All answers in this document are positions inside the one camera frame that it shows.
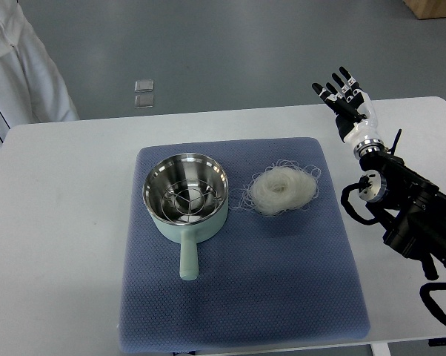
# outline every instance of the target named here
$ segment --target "robot finger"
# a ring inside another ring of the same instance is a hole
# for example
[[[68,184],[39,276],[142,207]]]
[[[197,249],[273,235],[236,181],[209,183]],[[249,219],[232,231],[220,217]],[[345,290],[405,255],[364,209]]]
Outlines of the robot finger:
[[[348,70],[346,70],[344,67],[340,67],[340,73],[348,80],[348,85],[350,86],[351,90],[361,90],[358,81],[356,81],[353,76],[348,73]]]
[[[338,84],[342,89],[342,93],[343,95],[345,95],[347,102],[350,102],[351,99],[353,98],[353,91],[351,90],[350,86],[348,84],[345,84],[342,78],[340,78],[336,73],[332,74],[332,78],[335,81],[335,83]]]
[[[340,94],[340,92],[331,84],[331,83],[327,83],[327,89],[333,94],[335,95],[337,98],[341,99],[341,100],[345,100],[346,98]]]

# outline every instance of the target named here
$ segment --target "gray floor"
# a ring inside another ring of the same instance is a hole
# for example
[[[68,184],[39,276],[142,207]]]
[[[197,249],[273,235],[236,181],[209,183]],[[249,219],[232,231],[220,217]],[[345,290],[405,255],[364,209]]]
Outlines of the gray floor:
[[[311,84],[340,65],[372,99],[446,99],[446,19],[419,21],[402,0],[20,3],[82,119],[319,104]],[[155,105],[136,110],[134,82],[144,78],[155,81]],[[427,341],[390,349],[446,355]]]

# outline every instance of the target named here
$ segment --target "pot handle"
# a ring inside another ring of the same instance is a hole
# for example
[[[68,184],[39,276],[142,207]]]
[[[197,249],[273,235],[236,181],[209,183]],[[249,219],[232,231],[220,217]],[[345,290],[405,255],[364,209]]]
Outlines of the pot handle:
[[[180,278],[195,280],[199,276],[199,256],[195,231],[183,230],[180,235]]]

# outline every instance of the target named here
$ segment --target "white table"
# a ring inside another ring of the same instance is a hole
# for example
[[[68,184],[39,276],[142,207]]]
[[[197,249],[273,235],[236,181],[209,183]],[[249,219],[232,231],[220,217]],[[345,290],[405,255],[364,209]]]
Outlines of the white table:
[[[374,102],[387,145],[446,193],[446,102]],[[186,113],[12,129],[0,154],[0,355],[120,355],[119,320],[130,192],[143,147],[310,136],[324,151],[339,199],[362,174],[325,105]],[[359,211],[361,200],[353,199]],[[342,209],[371,323],[363,340],[208,350],[240,353],[446,336],[422,304],[420,263],[382,243],[380,226]],[[437,264],[441,280],[446,271]],[[446,293],[436,296],[446,310]]]

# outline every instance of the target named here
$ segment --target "black cable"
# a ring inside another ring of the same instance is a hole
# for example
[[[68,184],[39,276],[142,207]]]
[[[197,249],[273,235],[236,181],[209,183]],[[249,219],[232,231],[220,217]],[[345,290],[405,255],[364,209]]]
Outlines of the black cable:
[[[430,296],[431,291],[446,291],[446,283],[427,283],[421,287],[419,294],[429,312],[446,326],[446,314]]]
[[[364,217],[360,217],[358,213],[355,211],[353,206],[348,201],[348,198],[350,196],[350,192],[355,191],[356,189],[365,189],[367,188],[366,184],[358,182],[354,184],[350,184],[349,186],[343,188],[342,191],[342,198],[340,199],[340,203],[345,208],[345,211],[350,215],[354,220],[356,220],[358,223],[361,223],[363,225],[374,225],[377,224],[379,221],[376,218],[366,220]]]

